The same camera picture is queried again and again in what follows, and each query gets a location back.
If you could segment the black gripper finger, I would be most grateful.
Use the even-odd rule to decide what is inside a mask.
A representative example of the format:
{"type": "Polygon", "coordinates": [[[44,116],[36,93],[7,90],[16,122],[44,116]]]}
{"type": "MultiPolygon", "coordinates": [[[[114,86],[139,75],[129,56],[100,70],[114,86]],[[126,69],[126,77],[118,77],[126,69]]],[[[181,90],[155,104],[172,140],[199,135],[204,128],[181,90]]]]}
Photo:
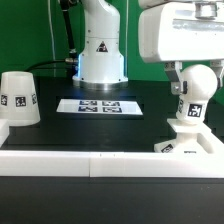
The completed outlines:
{"type": "Polygon", "coordinates": [[[211,69],[214,71],[217,77],[217,88],[220,89],[223,87],[223,77],[224,77],[224,59],[222,60],[213,60],[210,62],[211,69]]]}
{"type": "Polygon", "coordinates": [[[187,93],[187,82],[183,80],[181,75],[182,63],[180,61],[166,62],[164,71],[171,82],[171,93],[180,95],[187,93]]]}

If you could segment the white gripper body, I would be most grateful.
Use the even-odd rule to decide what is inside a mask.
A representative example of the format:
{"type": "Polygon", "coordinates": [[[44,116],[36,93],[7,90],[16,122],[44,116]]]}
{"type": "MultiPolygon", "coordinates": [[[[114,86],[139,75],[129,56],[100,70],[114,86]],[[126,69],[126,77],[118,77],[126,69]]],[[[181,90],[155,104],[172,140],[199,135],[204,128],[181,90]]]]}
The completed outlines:
{"type": "Polygon", "coordinates": [[[138,0],[146,63],[224,59],[223,0],[138,0]]]}

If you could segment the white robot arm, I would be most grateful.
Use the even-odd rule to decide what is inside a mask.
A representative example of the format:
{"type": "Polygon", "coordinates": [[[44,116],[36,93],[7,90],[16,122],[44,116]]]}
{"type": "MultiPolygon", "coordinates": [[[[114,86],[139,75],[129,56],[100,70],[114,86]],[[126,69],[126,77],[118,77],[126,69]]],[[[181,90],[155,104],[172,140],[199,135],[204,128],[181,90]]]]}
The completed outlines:
{"type": "MultiPolygon", "coordinates": [[[[120,14],[106,0],[58,0],[76,70],[73,83],[89,89],[113,89],[128,82],[119,51],[120,14]],[[85,46],[77,52],[69,9],[83,6],[85,46]]],[[[164,64],[175,95],[188,84],[181,75],[186,61],[210,61],[218,80],[224,75],[224,0],[137,0],[139,53],[146,63],[164,64]]]]}

